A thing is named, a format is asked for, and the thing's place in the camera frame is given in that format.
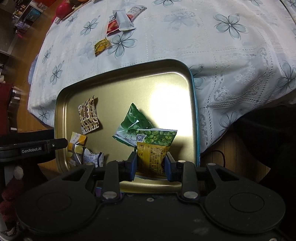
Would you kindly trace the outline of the green yellow pea packet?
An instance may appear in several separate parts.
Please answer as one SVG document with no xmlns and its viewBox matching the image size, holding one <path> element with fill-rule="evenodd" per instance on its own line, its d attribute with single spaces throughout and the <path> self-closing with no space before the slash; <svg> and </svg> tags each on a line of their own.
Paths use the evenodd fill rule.
<svg viewBox="0 0 296 241">
<path fill-rule="evenodd" d="M 149 175 L 165 176 L 163 161 L 176 135 L 177 130 L 138 129 L 136 142 L 140 170 Z"/>
</svg>

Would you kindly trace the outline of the blue white snack packet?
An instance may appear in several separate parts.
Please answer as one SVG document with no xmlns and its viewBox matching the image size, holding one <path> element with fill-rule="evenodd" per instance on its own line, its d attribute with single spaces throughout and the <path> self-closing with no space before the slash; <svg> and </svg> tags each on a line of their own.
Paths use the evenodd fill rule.
<svg viewBox="0 0 296 241">
<path fill-rule="evenodd" d="M 89 149 L 85 148 L 83 152 L 83 162 L 93 163 L 96 168 L 104 167 L 104 153 L 100 152 L 98 154 L 91 152 Z"/>
</svg>

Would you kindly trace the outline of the yellow silver snack packet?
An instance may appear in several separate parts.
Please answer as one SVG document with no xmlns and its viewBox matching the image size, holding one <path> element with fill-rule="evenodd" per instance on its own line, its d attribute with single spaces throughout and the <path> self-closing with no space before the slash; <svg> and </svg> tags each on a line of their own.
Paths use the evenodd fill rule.
<svg viewBox="0 0 296 241">
<path fill-rule="evenodd" d="M 82 165 L 86 140 L 87 137 L 85 135 L 72 132 L 70 142 L 67 147 L 67 159 L 71 165 Z"/>
</svg>

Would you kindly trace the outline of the green white snack packet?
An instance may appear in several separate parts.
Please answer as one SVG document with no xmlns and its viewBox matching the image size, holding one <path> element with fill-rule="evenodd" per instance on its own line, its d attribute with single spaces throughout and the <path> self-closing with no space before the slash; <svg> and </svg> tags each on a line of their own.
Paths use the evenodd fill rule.
<svg viewBox="0 0 296 241">
<path fill-rule="evenodd" d="M 119 125 L 115 134 L 112 136 L 115 140 L 127 146 L 137 146 L 137 130 L 154 128 L 146 116 L 138 110 L 134 103 L 129 107 L 125 119 Z"/>
</svg>

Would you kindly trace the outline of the brown patterned snack packet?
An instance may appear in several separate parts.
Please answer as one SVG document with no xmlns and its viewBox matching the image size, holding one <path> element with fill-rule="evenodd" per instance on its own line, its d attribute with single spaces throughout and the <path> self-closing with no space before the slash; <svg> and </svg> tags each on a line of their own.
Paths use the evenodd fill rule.
<svg viewBox="0 0 296 241">
<path fill-rule="evenodd" d="M 97 116 L 94 96 L 78 106 L 81 131 L 84 135 L 99 128 L 99 119 Z"/>
</svg>

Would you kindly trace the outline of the gold metal tray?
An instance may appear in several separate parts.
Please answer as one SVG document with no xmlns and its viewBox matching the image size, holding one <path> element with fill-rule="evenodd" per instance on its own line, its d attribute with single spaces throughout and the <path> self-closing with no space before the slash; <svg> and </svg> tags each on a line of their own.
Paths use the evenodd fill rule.
<svg viewBox="0 0 296 241">
<path fill-rule="evenodd" d="M 105 163 L 126 160 L 137 149 L 137 131 L 160 128 L 177 132 L 167 156 L 170 175 L 157 174 L 138 162 L 133 181 L 121 190 L 131 193 L 180 192 L 198 195 L 199 124 L 193 77 L 174 59 L 137 64 L 96 75 L 64 88 L 55 109 L 55 137 L 69 140 L 82 133 L 84 102 L 92 98 L 99 127 L 86 134 L 85 147 L 103 153 Z"/>
</svg>

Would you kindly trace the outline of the olive gold snack packet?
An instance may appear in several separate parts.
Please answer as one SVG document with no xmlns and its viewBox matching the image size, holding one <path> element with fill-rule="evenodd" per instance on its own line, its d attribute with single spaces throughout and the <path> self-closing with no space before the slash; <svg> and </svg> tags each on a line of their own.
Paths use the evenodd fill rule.
<svg viewBox="0 0 296 241">
<path fill-rule="evenodd" d="M 107 37 L 105 37 L 104 39 L 98 41 L 95 45 L 94 45 L 94 54 L 95 56 L 99 55 L 100 53 L 102 53 L 104 50 L 108 49 L 111 46 L 110 41 L 107 39 Z"/>
</svg>

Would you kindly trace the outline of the shelf with clutter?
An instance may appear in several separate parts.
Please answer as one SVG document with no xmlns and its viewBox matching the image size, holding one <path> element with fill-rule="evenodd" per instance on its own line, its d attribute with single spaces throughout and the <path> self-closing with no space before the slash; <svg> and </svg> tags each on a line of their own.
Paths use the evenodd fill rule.
<svg viewBox="0 0 296 241">
<path fill-rule="evenodd" d="M 29 26 L 54 1 L 1 1 L 1 54 L 9 56 L 16 37 Z"/>
</svg>

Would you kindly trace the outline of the white floral lace tablecloth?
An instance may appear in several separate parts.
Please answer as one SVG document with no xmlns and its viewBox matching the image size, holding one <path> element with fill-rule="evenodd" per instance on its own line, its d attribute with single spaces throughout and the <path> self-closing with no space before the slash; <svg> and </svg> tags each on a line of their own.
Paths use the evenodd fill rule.
<svg viewBox="0 0 296 241">
<path fill-rule="evenodd" d="M 131 31 L 106 34 L 113 10 L 146 6 Z M 107 37 L 99 55 L 94 45 Z M 92 1 L 49 28 L 28 111 L 54 126 L 59 92 L 80 80 L 147 61 L 191 70 L 201 150 L 239 117 L 280 98 L 295 101 L 295 1 Z"/>
</svg>

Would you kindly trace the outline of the red white hawthorn packet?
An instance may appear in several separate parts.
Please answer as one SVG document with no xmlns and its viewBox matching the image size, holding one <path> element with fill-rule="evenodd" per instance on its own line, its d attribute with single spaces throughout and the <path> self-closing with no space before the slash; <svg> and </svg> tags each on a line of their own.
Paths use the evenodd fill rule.
<svg viewBox="0 0 296 241">
<path fill-rule="evenodd" d="M 109 17 L 109 22 L 108 22 L 108 25 L 107 25 L 106 34 L 110 35 L 110 34 L 116 32 L 118 30 L 119 30 L 118 23 L 117 23 L 114 15 L 112 15 L 112 16 Z"/>
</svg>

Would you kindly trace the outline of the grey white snack packet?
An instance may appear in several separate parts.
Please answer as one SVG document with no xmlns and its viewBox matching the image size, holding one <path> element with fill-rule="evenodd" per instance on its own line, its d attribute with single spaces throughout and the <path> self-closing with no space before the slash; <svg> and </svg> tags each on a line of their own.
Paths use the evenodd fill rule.
<svg viewBox="0 0 296 241">
<path fill-rule="evenodd" d="M 136 27 L 131 22 L 130 18 L 127 16 L 124 9 L 121 10 L 113 10 L 113 15 L 118 25 L 118 29 L 120 31 L 131 31 L 135 30 Z"/>
</svg>

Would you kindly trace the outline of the red apple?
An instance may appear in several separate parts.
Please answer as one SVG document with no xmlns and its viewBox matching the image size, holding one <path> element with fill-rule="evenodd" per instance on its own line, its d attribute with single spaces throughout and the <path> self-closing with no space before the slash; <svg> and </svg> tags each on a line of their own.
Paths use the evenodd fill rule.
<svg viewBox="0 0 296 241">
<path fill-rule="evenodd" d="M 60 19 L 66 17 L 69 13 L 72 12 L 72 6 L 70 3 L 64 2 L 58 6 L 56 9 L 56 16 Z"/>
</svg>

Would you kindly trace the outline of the pastel white snack packet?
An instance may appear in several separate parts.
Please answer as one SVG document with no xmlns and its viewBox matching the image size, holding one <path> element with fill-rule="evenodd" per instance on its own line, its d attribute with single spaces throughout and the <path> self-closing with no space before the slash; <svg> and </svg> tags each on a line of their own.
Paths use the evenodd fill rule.
<svg viewBox="0 0 296 241">
<path fill-rule="evenodd" d="M 133 22 L 142 12 L 144 12 L 147 9 L 146 6 L 138 5 L 133 6 L 128 12 L 127 16 L 130 19 L 131 22 Z"/>
</svg>

